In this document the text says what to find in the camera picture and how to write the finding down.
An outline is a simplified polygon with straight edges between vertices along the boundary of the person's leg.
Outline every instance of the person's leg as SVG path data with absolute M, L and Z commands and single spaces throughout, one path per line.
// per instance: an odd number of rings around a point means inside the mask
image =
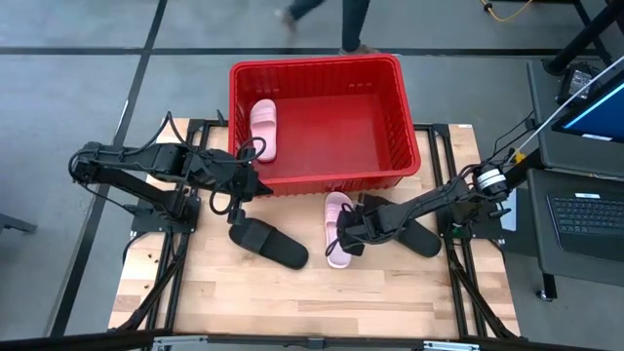
M 342 0 L 342 50 L 355 52 L 360 48 L 360 33 L 371 0 Z
M 287 10 L 293 20 L 299 20 L 324 2 L 325 0 L 294 0 Z

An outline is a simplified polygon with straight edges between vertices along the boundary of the black slipper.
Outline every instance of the black slipper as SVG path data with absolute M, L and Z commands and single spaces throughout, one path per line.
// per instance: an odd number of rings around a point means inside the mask
M 292 269 L 301 269 L 308 261 L 303 245 L 259 219 L 245 218 L 241 225 L 232 225 L 230 239 L 243 249 Z
M 365 212 L 379 206 L 394 204 L 380 196 L 367 194 L 364 197 Z M 440 252 L 442 241 L 431 230 L 422 226 L 416 220 L 411 220 L 406 228 L 395 238 L 413 252 L 425 257 L 433 257 Z

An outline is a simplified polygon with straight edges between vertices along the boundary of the wooden tabletop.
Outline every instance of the wooden tabletop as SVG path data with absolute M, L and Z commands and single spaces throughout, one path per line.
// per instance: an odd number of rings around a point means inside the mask
M 185 135 L 187 119 L 176 119 Z M 456 167 L 480 161 L 469 125 L 450 125 Z M 371 193 L 405 202 L 435 187 L 427 135 L 416 132 L 422 166 L 395 188 Z M 176 142 L 167 128 L 159 142 Z M 213 128 L 209 148 L 227 149 L 227 129 Z M 444 146 L 439 140 L 443 173 Z M 148 178 L 164 189 L 174 188 Z M 209 192 L 200 192 L 208 199 Z M 348 194 L 352 199 L 356 193 Z M 455 338 L 449 268 L 442 250 L 425 258 L 397 242 L 367 246 L 346 269 L 328 266 L 324 255 L 326 194 L 254 199 L 247 216 L 276 226 L 310 252 L 307 265 L 294 271 L 241 249 L 228 237 L 225 216 L 213 214 L 204 202 L 199 225 L 191 235 L 184 267 L 175 332 L 271 335 Z M 225 206 L 217 195 L 217 208 Z M 436 231 L 433 214 L 418 219 Z M 163 234 L 149 234 L 130 248 L 109 326 L 125 322 L 154 284 Z M 496 315 L 519 333 L 505 266 L 488 241 L 471 243 L 479 287 Z M 163 294 L 157 326 L 163 326 L 169 290 Z M 470 299 L 464 292 L 469 330 L 475 332 Z

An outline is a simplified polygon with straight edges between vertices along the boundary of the sneaker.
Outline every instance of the sneaker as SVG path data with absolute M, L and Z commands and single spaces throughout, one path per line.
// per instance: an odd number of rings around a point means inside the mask
M 340 49 L 339 52 L 341 55 L 365 55 L 365 54 L 379 54 L 381 53 L 378 49 L 374 47 L 370 47 L 368 45 L 362 44 L 360 47 L 352 52 L 344 51 L 344 49 Z
M 291 34 L 296 34 L 296 20 L 288 10 L 275 10 L 275 16 Z

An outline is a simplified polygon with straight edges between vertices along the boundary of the blue screen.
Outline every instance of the blue screen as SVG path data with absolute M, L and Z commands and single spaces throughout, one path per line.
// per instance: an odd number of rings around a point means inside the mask
M 598 137 L 624 138 L 624 83 L 564 125 L 564 129 Z

